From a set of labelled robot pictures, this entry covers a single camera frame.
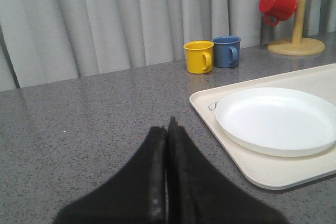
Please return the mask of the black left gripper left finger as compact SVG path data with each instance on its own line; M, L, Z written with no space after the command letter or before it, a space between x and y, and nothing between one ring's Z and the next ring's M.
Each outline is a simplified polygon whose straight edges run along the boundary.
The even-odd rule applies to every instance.
M63 208L55 223L165 223L166 130L152 127L106 183Z

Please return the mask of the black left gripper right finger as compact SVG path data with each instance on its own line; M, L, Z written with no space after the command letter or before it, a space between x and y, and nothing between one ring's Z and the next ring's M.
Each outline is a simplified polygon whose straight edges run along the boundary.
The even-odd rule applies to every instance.
M168 126L167 157L169 223L287 223L222 175L175 118Z

